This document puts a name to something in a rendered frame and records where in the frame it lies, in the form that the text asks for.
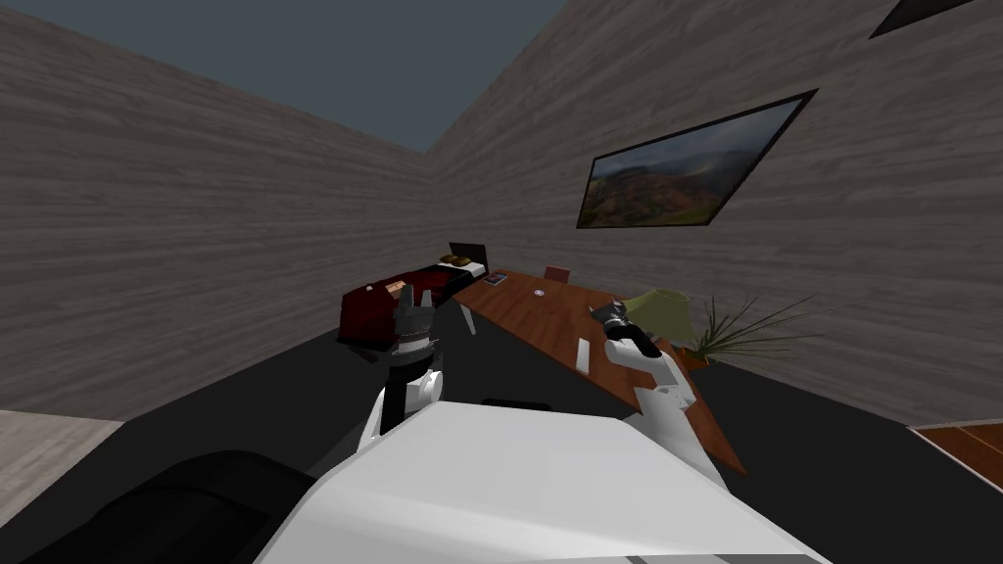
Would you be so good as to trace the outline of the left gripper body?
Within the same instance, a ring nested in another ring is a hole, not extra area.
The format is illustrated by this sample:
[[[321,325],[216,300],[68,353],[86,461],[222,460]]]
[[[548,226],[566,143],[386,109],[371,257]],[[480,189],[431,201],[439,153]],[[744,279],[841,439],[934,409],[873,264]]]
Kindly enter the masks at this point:
[[[431,334],[435,308],[432,305],[400,304],[394,310],[394,334],[401,339],[423,339]]]

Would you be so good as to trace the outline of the dark red bed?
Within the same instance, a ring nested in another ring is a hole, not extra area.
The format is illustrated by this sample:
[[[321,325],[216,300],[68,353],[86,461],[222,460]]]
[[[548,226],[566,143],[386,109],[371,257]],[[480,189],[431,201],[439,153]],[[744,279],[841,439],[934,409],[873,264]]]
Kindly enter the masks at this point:
[[[417,304],[428,291],[432,306],[440,307],[490,271],[485,245],[451,243],[450,250],[437,262],[363,284],[344,294],[337,341],[375,363],[398,341],[394,311],[404,285],[413,287]]]

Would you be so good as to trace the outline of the green table lamp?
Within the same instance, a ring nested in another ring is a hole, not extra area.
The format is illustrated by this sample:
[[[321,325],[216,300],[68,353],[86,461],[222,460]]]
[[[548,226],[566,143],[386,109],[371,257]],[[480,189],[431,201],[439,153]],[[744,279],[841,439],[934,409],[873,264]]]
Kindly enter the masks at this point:
[[[696,338],[691,323],[691,299],[680,292],[655,288],[623,304],[627,318],[653,342]]]

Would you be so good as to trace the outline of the brown wooden table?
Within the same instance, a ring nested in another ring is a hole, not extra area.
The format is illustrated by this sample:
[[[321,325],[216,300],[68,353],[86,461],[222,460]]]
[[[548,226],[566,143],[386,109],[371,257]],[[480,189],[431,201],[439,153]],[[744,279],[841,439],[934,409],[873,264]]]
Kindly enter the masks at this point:
[[[477,281],[453,296],[462,306],[468,324],[485,320],[497,325],[565,366],[576,377],[590,382],[629,414],[640,412],[634,389],[653,389],[652,375],[605,358],[602,329],[590,317],[590,307],[608,304],[614,296],[510,270],[503,272],[508,278],[498,287]],[[546,295],[536,297],[537,289],[544,290]],[[589,375],[575,370],[579,338],[591,344]]]

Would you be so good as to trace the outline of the potted green plant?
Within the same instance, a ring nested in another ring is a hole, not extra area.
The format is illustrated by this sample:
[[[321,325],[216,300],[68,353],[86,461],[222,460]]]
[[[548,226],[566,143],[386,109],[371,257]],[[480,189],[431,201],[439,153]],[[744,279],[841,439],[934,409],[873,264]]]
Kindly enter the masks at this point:
[[[803,318],[835,311],[838,307],[819,311],[790,313],[794,308],[806,304],[814,295],[808,295],[791,305],[755,318],[743,319],[756,305],[759,296],[747,296],[741,309],[735,314],[718,314],[716,300],[704,305],[707,326],[685,346],[675,348],[678,358],[687,369],[699,369],[719,361],[722,356],[749,356],[768,359],[791,359],[786,342],[822,337],[822,333],[806,333],[781,337],[757,336],[766,329],[790,323]]]

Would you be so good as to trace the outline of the framed landscape picture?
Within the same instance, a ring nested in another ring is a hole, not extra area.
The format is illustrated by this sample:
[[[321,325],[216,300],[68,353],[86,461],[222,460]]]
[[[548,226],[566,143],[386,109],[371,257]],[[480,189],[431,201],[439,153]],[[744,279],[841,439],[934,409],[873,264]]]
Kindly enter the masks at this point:
[[[593,159],[579,229],[707,226],[816,91]]]

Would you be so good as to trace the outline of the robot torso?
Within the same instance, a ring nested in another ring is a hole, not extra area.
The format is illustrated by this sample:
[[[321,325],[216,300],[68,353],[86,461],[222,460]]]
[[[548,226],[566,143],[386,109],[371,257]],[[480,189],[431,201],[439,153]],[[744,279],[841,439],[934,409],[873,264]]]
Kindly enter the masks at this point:
[[[694,436],[435,402],[375,418],[254,564],[832,564],[730,493]]]

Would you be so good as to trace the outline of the brown wooden furniture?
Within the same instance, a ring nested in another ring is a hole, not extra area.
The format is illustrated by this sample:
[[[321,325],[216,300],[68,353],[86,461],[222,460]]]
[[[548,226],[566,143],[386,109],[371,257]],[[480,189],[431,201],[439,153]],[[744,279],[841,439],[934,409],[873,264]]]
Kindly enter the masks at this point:
[[[1003,418],[922,425],[910,430],[1003,494]]]

